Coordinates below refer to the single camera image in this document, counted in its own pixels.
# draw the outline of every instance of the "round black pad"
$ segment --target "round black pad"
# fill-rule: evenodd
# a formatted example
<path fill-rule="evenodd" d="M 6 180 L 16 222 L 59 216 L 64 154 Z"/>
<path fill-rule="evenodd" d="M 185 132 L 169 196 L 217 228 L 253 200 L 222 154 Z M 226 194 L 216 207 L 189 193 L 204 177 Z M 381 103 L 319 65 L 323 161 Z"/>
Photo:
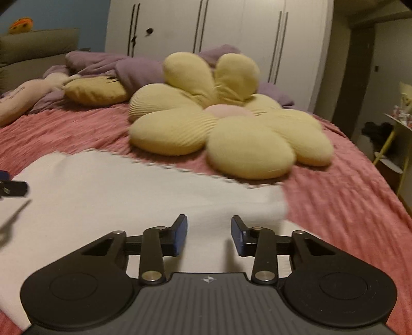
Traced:
<path fill-rule="evenodd" d="M 324 258 L 292 272 L 283 290 L 299 314 L 332 328 L 384 323 L 397 297 L 395 284 L 382 271 L 362 261 L 340 266 Z"/>
<path fill-rule="evenodd" d="M 339 300 L 359 298 L 368 290 L 367 283 L 361 277 L 342 272 L 327 274 L 319 285 L 324 293 Z"/>
<path fill-rule="evenodd" d="M 55 330 L 108 322 L 128 306 L 132 296 L 132 282 L 125 272 L 98 257 L 75 267 L 53 263 L 31 275 L 20 291 L 32 323 Z"/>
<path fill-rule="evenodd" d="M 98 280 L 90 274 L 65 274 L 51 282 L 52 294 L 62 300 L 81 300 L 98 288 Z"/>

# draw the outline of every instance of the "yellow flower pillow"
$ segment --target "yellow flower pillow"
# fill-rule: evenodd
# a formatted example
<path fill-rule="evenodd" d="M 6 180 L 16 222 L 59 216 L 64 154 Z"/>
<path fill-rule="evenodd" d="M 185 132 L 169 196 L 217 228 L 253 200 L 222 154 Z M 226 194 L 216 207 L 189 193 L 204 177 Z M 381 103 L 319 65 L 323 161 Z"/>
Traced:
<path fill-rule="evenodd" d="M 259 68 L 250 58 L 226 54 L 213 76 L 202 58 L 178 52 L 163 68 L 166 84 L 144 86 L 130 100 L 134 146 L 167 156 L 206 147 L 214 168 L 246 179 L 280 177 L 296 161 L 331 163 L 333 146 L 315 118 L 255 94 Z"/>
<path fill-rule="evenodd" d="M 64 86 L 66 96 L 85 106 L 109 106 L 129 98 L 125 88 L 115 77 L 90 77 L 73 80 Z"/>

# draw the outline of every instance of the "white wardrobe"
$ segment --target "white wardrobe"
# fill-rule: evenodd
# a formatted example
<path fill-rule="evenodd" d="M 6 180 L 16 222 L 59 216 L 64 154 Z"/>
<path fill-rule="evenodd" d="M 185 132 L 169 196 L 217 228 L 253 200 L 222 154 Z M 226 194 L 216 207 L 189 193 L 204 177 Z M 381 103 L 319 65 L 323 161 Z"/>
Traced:
<path fill-rule="evenodd" d="M 261 81 L 312 111 L 332 13 L 333 0 L 112 0 L 105 50 L 163 60 L 231 44 L 255 60 Z"/>

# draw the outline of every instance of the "pink bedspread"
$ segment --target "pink bedspread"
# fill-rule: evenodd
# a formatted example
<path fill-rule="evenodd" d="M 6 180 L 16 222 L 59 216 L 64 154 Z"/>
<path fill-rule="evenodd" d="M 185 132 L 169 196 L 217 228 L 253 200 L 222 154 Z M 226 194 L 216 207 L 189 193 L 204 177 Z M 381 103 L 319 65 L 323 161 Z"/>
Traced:
<path fill-rule="evenodd" d="M 131 148 L 127 107 L 23 116 L 0 129 L 0 170 L 16 175 L 53 151 L 96 148 L 216 174 L 207 166 L 204 152 L 176 159 Z M 335 146 L 333 164 L 327 169 L 293 168 L 283 183 L 288 218 L 388 273 L 398 287 L 388 325 L 398 334 L 411 334 L 412 219 L 371 162 L 335 126 L 321 122 Z M 8 328 L 0 326 L 0 333 L 17 335 L 19 330 L 7 322 L 3 324 Z"/>

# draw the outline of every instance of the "logo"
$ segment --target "logo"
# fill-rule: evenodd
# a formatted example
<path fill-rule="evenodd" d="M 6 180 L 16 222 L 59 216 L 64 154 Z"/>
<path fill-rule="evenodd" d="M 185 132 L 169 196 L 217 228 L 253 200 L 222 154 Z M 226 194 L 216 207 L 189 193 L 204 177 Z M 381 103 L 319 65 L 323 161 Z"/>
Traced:
<path fill-rule="evenodd" d="M 210 284 L 212 281 L 215 281 L 216 278 L 213 278 L 212 276 L 207 276 L 203 278 L 203 281 L 205 281 L 206 283 Z"/>

